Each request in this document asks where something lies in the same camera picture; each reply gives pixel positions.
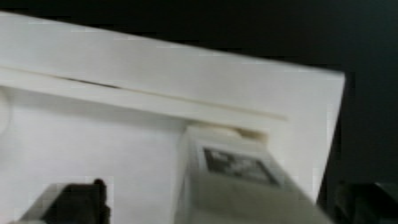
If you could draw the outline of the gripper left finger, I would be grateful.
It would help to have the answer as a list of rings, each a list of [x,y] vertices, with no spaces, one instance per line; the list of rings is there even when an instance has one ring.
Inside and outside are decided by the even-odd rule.
[[[22,215],[22,224],[111,224],[107,184],[55,183]]]

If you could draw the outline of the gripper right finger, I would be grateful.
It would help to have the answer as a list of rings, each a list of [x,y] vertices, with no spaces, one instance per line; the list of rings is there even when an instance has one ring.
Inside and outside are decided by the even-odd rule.
[[[398,224],[398,184],[341,184],[336,190],[336,224]]]

